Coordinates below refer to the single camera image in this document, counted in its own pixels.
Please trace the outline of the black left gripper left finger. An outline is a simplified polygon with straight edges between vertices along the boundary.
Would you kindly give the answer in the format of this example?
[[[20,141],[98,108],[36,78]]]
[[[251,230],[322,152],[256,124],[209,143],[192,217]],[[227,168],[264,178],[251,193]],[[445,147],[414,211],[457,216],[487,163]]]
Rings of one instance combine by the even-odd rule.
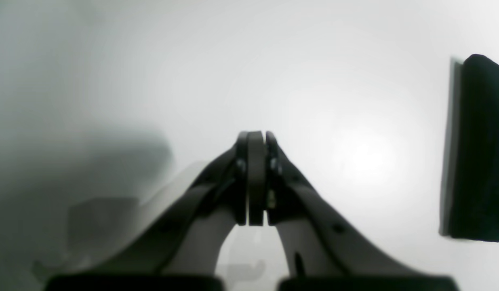
[[[215,276],[225,238],[245,225],[248,155],[256,131],[242,131],[186,192],[119,254],[48,281],[46,291],[223,291]]]

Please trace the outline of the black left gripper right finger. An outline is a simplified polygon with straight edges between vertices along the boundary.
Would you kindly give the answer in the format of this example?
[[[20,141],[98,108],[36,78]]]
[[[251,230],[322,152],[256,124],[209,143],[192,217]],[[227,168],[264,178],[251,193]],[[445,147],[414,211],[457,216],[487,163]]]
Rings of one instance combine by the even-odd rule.
[[[416,271],[381,251],[339,214],[280,148],[257,134],[255,224],[277,229],[290,278],[280,291],[456,291],[448,276]]]

